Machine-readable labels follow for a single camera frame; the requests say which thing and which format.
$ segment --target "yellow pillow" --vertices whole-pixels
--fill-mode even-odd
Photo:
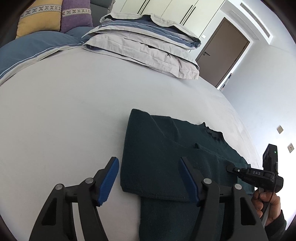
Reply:
[[[42,30],[59,31],[63,0],[36,0],[21,16],[17,37]]]

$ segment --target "finger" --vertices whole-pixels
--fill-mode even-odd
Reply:
[[[257,189],[254,193],[253,193],[253,197],[252,199],[258,199],[259,198],[259,190]]]
[[[260,211],[260,210],[256,210],[256,212],[257,212],[258,216],[261,218],[261,217],[262,217],[262,214],[263,214],[263,212],[262,212],[262,211]]]
[[[253,203],[255,209],[262,210],[263,203],[261,201],[259,201],[258,199],[256,199],[256,200],[252,200],[252,203]]]
[[[260,193],[260,199],[264,202],[268,202],[270,200],[270,197],[272,196],[272,192],[262,192]],[[270,200],[271,205],[278,205],[280,204],[280,198],[275,193],[272,196],[272,199]]]

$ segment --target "metal screw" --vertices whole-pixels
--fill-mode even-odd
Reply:
[[[235,184],[234,187],[235,187],[237,190],[241,190],[241,189],[242,189],[242,186],[241,186],[240,184],[238,184],[238,183]]]
[[[205,178],[205,179],[204,179],[204,183],[205,183],[205,184],[211,184],[211,183],[212,183],[212,180],[209,179],[209,178]]]
[[[85,179],[85,182],[87,184],[91,184],[91,183],[93,183],[93,181],[94,181],[94,179],[92,177],[89,177],[89,178]]]
[[[63,188],[63,185],[62,184],[57,184],[55,186],[55,189],[57,189],[57,190],[61,190],[62,188]]]

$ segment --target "blue gripper pad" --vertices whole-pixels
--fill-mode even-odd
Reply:
[[[103,202],[106,202],[114,184],[115,178],[119,171],[119,160],[115,158],[109,170],[105,170],[105,178],[100,186],[98,194],[98,204],[101,206]]]
[[[198,204],[200,201],[198,197],[198,187],[182,159],[179,160],[178,168],[190,200]]]

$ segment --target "folded duvet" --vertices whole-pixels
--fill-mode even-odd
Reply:
[[[114,13],[101,21],[102,25],[87,33],[93,37],[84,43],[86,50],[129,60],[177,78],[198,78],[199,67],[188,50],[200,46],[200,40],[180,24],[154,15]]]

